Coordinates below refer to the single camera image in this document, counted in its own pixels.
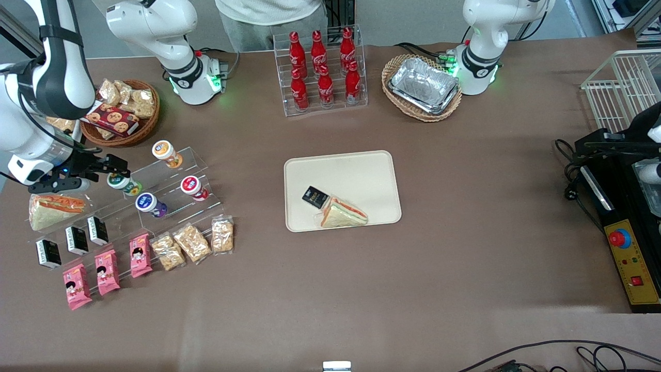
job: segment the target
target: coca-cola bottle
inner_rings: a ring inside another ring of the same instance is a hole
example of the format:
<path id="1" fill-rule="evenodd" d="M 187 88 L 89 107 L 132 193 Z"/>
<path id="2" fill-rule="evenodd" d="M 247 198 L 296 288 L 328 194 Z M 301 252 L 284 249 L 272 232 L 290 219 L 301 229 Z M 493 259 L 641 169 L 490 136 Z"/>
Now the coca-cola bottle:
<path id="1" fill-rule="evenodd" d="M 301 79 L 307 77 L 307 66 L 305 65 L 305 50 L 298 41 L 298 32 L 292 31 L 290 33 L 290 59 L 292 60 L 292 71 L 298 69 L 301 74 Z"/>
<path id="2" fill-rule="evenodd" d="M 326 47 L 321 42 L 321 31 L 312 32 L 312 66 L 315 68 L 315 75 L 319 76 L 319 66 L 326 65 Z"/>
<path id="3" fill-rule="evenodd" d="M 292 95 L 293 105 L 296 111 L 307 111 L 309 102 L 307 100 L 307 88 L 301 79 L 301 72 L 297 68 L 292 70 Z"/>
<path id="4" fill-rule="evenodd" d="M 329 76 L 329 68 L 326 65 L 319 66 L 319 100 L 324 109 L 329 109 L 335 102 L 332 96 L 332 79 Z"/>
<path id="5" fill-rule="evenodd" d="M 351 61 L 348 64 L 349 72 L 346 74 L 346 102 L 355 105 L 360 100 L 360 75 L 358 75 L 358 62 Z"/>
<path id="6" fill-rule="evenodd" d="M 353 40 L 353 31 L 350 27 L 344 27 L 342 31 L 342 44 L 340 44 L 340 66 L 342 75 L 349 71 L 349 62 L 356 60 L 356 46 Z"/>

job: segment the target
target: foil container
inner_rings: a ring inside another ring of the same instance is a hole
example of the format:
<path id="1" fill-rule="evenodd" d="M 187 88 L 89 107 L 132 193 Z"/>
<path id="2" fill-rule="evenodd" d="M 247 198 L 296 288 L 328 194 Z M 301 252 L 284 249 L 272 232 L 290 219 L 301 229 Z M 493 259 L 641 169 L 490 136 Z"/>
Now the foil container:
<path id="1" fill-rule="evenodd" d="M 459 80 L 420 58 L 409 58 L 390 79 L 388 88 L 426 113 L 440 115 L 457 95 Z"/>

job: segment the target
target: bottle cap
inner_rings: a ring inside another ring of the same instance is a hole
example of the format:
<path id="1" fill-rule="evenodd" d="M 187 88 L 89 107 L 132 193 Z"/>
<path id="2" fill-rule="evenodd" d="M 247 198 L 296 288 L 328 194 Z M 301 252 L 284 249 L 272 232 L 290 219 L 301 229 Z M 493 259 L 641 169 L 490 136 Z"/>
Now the bottle cap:
<path id="1" fill-rule="evenodd" d="M 169 141 L 160 140 L 156 142 L 151 148 L 151 153 L 158 160 L 165 160 L 175 153 L 175 149 L 172 147 L 172 144 Z"/>
<path id="2" fill-rule="evenodd" d="M 142 193 L 136 199 L 136 208 L 141 212 L 151 212 L 156 208 L 156 197 L 152 193 Z"/>
<path id="3" fill-rule="evenodd" d="M 188 177 L 181 180 L 179 188 L 186 195 L 195 195 L 196 193 L 200 192 L 200 189 L 202 189 L 202 184 L 200 183 L 199 178 L 195 177 L 194 175 L 189 175 Z"/>
<path id="4" fill-rule="evenodd" d="M 108 174 L 108 186 L 113 189 L 121 190 L 128 185 L 129 181 L 130 179 L 123 175 L 117 173 Z"/>

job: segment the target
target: yogurt cup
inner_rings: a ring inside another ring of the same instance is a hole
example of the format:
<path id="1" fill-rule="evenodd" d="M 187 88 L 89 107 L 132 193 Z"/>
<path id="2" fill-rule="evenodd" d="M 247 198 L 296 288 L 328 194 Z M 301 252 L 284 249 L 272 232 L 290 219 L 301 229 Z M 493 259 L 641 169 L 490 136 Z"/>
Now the yogurt cup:
<path id="1" fill-rule="evenodd" d="M 156 218 L 167 214 L 167 205 L 156 199 L 152 193 L 142 193 L 136 199 L 136 208 L 140 212 L 151 213 Z"/>
<path id="2" fill-rule="evenodd" d="M 184 158 L 175 151 L 169 141 L 160 140 L 151 147 L 151 153 L 158 159 L 167 163 L 170 168 L 178 168 L 184 162 Z"/>
<path id="3" fill-rule="evenodd" d="M 179 188 L 184 194 L 192 196 L 195 201 L 204 201 L 209 197 L 209 191 L 202 186 L 200 179 L 194 175 L 182 179 Z"/>
<path id="4" fill-rule="evenodd" d="M 142 184 L 133 179 L 133 177 L 124 177 L 117 173 L 108 174 L 108 186 L 115 190 L 122 190 L 130 197 L 134 197 L 142 191 Z"/>

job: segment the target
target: wicker basket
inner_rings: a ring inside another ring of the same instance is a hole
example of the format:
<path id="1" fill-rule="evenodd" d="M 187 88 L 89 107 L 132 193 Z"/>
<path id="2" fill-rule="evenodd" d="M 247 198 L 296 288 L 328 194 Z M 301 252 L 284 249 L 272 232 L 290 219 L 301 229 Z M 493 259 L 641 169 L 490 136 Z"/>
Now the wicker basket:
<path id="1" fill-rule="evenodd" d="M 393 92 L 390 91 L 390 89 L 388 89 L 388 81 L 397 72 L 397 70 L 399 70 L 404 60 L 407 60 L 409 58 L 420 58 L 421 60 L 429 64 L 429 66 L 442 70 L 441 65 L 437 64 L 436 62 L 430 60 L 427 57 L 416 56 L 415 54 L 403 54 L 401 56 L 397 56 L 392 60 L 390 60 L 390 62 L 388 62 L 383 68 L 383 72 L 381 72 L 381 88 L 383 88 L 383 92 L 385 93 L 385 95 L 403 113 L 405 113 L 406 115 L 412 118 L 416 118 L 420 121 L 437 122 L 450 116 L 450 114 L 457 108 L 457 106 L 459 106 L 459 102 L 461 102 L 461 90 L 457 92 L 457 94 L 454 96 L 452 101 L 450 101 L 445 111 L 443 111 L 441 115 L 431 115 L 429 113 L 426 113 L 420 107 L 417 107 L 416 105 L 413 105 L 412 103 L 408 102 L 402 97 L 394 94 Z"/>
<path id="2" fill-rule="evenodd" d="M 129 85 L 135 90 L 149 89 L 151 90 L 151 96 L 154 98 L 154 115 L 148 119 L 140 120 L 137 130 L 130 136 L 123 138 L 119 136 L 112 137 L 109 140 L 104 140 L 101 136 L 101 133 L 98 132 L 97 128 L 88 122 L 81 121 L 81 128 L 83 134 L 87 137 L 88 140 L 94 142 L 97 145 L 106 146 L 106 147 L 120 147 L 120 146 L 132 146 L 141 142 L 147 135 L 156 127 L 156 123 L 159 121 L 159 111 L 161 110 L 161 100 L 159 94 L 156 92 L 154 87 L 140 80 L 124 80 L 124 83 Z"/>

